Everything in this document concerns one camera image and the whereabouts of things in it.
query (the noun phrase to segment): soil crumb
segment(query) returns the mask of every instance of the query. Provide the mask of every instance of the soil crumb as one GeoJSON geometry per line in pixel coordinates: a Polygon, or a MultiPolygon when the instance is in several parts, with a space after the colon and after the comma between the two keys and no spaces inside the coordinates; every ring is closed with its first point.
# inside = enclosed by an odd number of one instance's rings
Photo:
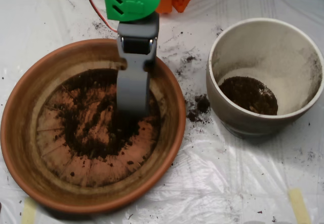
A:
{"type": "Polygon", "coordinates": [[[210,107],[209,100],[207,99],[206,95],[200,95],[195,97],[195,102],[197,102],[197,109],[201,113],[206,113],[208,111],[208,108],[210,107]]]}
{"type": "Polygon", "coordinates": [[[196,102],[195,108],[188,111],[187,118],[192,122],[202,122],[199,116],[208,112],[210,108],[209,100],[206,94],[196,96],[194,100],[196,102]]]}
{"type": "Polygon", "coordinates": [[[231,77],[219,87],[238,106],[263,115],[277,115],[278,104],[272,91],[249,77],[231,77]]]}
{"type": "Polygon", "coordinates": [[[189,63],[194,59],[196,59],[196,57],[193,57],[193,56],[190,55],[189,57],[187,57],[186,61],[187,61],[187,63],[189,63]]]}

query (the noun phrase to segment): plastic sheet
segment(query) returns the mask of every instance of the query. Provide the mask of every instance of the plastic sheet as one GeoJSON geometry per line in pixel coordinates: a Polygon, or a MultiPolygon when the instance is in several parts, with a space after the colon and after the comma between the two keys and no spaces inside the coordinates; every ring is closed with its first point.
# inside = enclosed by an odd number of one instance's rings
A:
{"type": "MultiPolygon", "coordinates": [[[[104,13],[104,1],[94,2],[104,13]]],[[[157,54],[190,105],[206,93],[208,54],[223,29],[249,17],[277,18],[302,29],[324,51],[323,7],[324,0],[191,0],[183,14],[161,16],[157,54]]],[[[88,0],[0,0],[0,10],[1,115],[17,81],[47,53],[116,37],[88,0]]],[[[323,107],[321,97],[297,122],[257,140],[234,137],[212,111],[200,116],[206,123],[187,119],[173,166],[141,199],[82,219],[37,205],[34,223],[297,223],[292,188],[301,190],[312,223],[324,222],[323,107]]],[[[26,198],[0,155],[0,223],[32,220],[26,198]]]]}

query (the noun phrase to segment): white ceramic pot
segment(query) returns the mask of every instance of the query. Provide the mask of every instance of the white ceramic pot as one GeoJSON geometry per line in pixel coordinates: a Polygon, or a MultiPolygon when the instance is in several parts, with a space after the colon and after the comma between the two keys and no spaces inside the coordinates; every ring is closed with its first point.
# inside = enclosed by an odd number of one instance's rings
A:
{"type": "Polygon", "coordinates": [[[260,136],[280,130],[308,111],[323,90],[323,56],[304,32],[285,22],[254,18],[223,31],[207,66],[211,107],[236,135],[260,136]],[[241,76],[264,83],[276,96],[276,116],[256,114],[220,90],[225,79],[241,76]]]}

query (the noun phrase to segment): pot rim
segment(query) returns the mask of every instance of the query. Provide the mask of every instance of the pot rim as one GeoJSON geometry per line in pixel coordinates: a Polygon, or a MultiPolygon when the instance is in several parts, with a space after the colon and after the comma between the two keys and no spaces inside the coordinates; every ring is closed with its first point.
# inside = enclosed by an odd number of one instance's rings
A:
{"type": "Polygon", "coordinates": [[[316,103],[316,101],[319,99],[319,97],[320,97],[320,95],[321,95],[321,93],[323,91],[323,88],[324,88],[324,78],[323,78],[324,77],[324,58],[323,58],[323,55],[320,52],[318,46],[302,30],[298,29],[297,27],[295,27],[295,26],[293,26],[293,25],[291,25],[291,24],[289,24],[287,22],[284,22],[284,21],[281,21],[281,20],[277,20],[277,19],[271,19],[271,18],[251,18],[251,19],[242,20],[242,21],[240,21],[238,23],[235,23],[235,24],[229,26],[214,41],[213,46],[211,48],[211,51],[209,53],[209,57],[208,57],[208,68],[209,68],[209,76],[212,79],[214,88],[216,88],[216,90],[227,101],[227,103],[229,103],[230,105],[232,105],[233,107],[235,107],[237,110],[240,110],[242,113],[248,114],[250,116],[254,116],[256,118],[276,120],[276,119],[291,118],[291,117],[295,117],[297,115],[300,115],[300,114],[306,112],[307,110],[309,110],[316,103]],[[301,36],[303,36],[306,40],[308,40],[308,42],[313,46],[314,50],[316,51],[316,53],[318,55],[318,58],[319,58],[319,62],[321,64],[322,80],[321,80],[320,86],[319,86],[318,91],[315,94],[315,96],[309,101],[309,103],[307,103],[301,109],[299,109],[297,111],[294,111],[292,113],[289,113],[289,114],[275,115],[275,116],[272,116],[272,115],[262,115],[262,114],[253,113],[253,112],[251,112],[249,110],[246,110],[246,109],[244,109],[244,108],[236,105],[234,102],[232,102],[230,99],[228,99],[225,96],[225,94],[221,91],[221,89],[219,88],[219,86],[217,85],[216,80],[215,80],[214,75],[213,75],[213,69],[212,69],[212,55],[213,55],[213,52],[214,52],[217,44],[219,43],[219,41],[221,40],[221,38],[223,36],[225,36],[225,34],[228,33],[229,31],[231,31],[232,29],[234,29],[234,28],[236,28],[238,26],[244,25],[246,23],[253,23],[253,22],[271,22],[271,23],[277,23],[277,24],[286,26],[288,28],[291,28],[294,31],[296,31],[297,33],[299,33],[301,36]]]}
{"type": "Polygon", "coordinates": [[[137,189],[129,193],[128,195],[125,195],[121,198],[115,199],[113,201],[109,201],[107,203],[101,203],[96,205],[89,205],[89,206],[77,206],[77,205],[67,205],[63,203],[59,203],[55,200],[47,199],[46,196],[43,196],[38,191],[34,190],[32,187],[29,186],[28,183],[24,182],[23,179],[19,176],[18,171],[15,169],[13,165],[13,159],[9,157],[9,152],[7,148],[8,142],[6,142],[5,132],[6,128],[8,127],[9,118],[8,113],[12,110],[12,101],[16,98],[17,92],[19,91],[19,88],[22,84],[25,83],[26,79],[29,78],[34,71],[42,66],[49,58],[56,56],[58,53],[65,52],[70,49],[75,49],[77,47],[82,47],[84,45],[93,45],[93,44],[111,44],[116,43],[116,40],[112,39],[92,39],[92,40],[85,40],[80,42],[75,42],[66,46],[63,46],[57,50],[54,50],[53,52],[49,53],[45,57],[41,58],[38,62],[36,62],[18,81],[16,86],[14,87],[13,91],[11,92],[8,101],[6,103],[3,116],[2,116],[2,122],[1,122],[1,148],[3,157],[6,163],[6,166],[12,175],[15,182],[24,190],[29,196],[31,196],[33,199],[38,201],[39,203],[50,207],[52,209],[56,209],[62,212],[67,213],[77,213],[77,214],[92,214],[92,213],[98,213],[103,211],[111,211],[117,208],[120,208],[122,206],[125,206],[139,197],[141,197],[144,193],[146,193],[150,188],[152,188],[156,182],[164,175],[164,173],[169,169],[171,166],[173,160],[175,159],[180,145],[182,143],[182,138],[184,135],[185,130],[185,122],[186,122],[186,113],[185,113],[185,104],[184,104],[184,98],[182,95],[181,88],[179,86],[179,83],[177,82],[175,76],[172,74],[170,69],[160,60],[157,58],[157,64],[159,67],[166,73],[166,75],[170,78],[171,83],[175,89],[175,92],[177,94],[177,107],[179,109],[179,126],[178,130],[175,136],[174,143],[168,152],[168,155],[166,156],[165,161],[162,163],[161,167],[158,168],[158,170],[154,173],[154,175],[143,185],[139,186],[137,189]]]}

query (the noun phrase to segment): green 3d-printed part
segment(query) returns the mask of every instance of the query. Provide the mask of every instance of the green 3d-printed part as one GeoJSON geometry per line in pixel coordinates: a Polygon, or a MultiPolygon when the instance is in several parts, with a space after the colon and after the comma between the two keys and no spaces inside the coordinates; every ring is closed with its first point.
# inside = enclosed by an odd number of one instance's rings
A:
{"type": "Polygon", "coordinates": [[[127,22],[152,14],[160,0],[105,0],[105,3],[108,19],[127,22]]]}

